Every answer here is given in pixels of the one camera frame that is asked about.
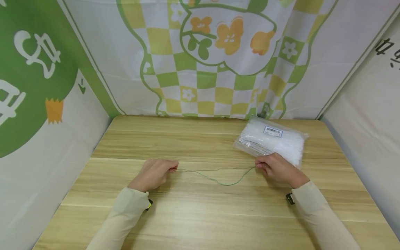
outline checkered pattern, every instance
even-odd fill
[[[287,25],[277,24],[286,25],[282,38],[264,69],[250,76],[237,75],[225,64],[205,66],[184,52],[180,28],[187,12],[178,0],[134,4],[135,16],[127,19],[146,45],[143,76],[162,99],[158,114],[279,118],[286,108],[283,97],[303,77],[309,47],[335,0],[282,2],[282,8],[293,8]]]

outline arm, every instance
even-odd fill
[[[93,237],[86,250],[119,250],[126,236],[148,208],[148,192],[124,188],[107,219]]]
[[[302,218],[307,222],[323,250],[360,249],[353,236],[332,211],[321,191],[310,179],[282,156],[259,156],[256,167],[266,177],[288,183]]]
[[[164,184],[168,173],[174,173],[177,168],[177,161],[147,160],[128,187],[119,193],[86,250],[120,250],[126,236],[150,205],[148,191]]]
[[[332,211],[317,186],[309,181],[293,189],[293,199],[323,250],[360,249],[353,236]]]

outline printed backdrop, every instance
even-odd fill
[[[32,247],[117,115],[315,118],[382,1],[0,0],[0,246]]]
[[[247,119],[285,116],[288,94],[304,76],[315,35],[335,3],[117,0],[116,5],[66,5],[94,61],[104,62],[105,48],[112,50],[108,55],[117,54],[113,63],[120,68],[104,62],[99,70],[120,112]],[[93,29],[101,32],[94,35]]]

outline hand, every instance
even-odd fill
[[[158,188],[165,184],[169,173],[174,173],[178,169],[178,164],[178,161],[175,160],[147,160],[128,188],[144,193]]]
[[[275,181],[286,182],[292,188],[299,188],[310,181],[303,172],[278,153],[257,157],[256,168],[261,169],[265,176]]]

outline clear plastic bag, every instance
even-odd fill
[[[252,116],[233,146],[252,156],[280,154],[300,168],[308,134]]]

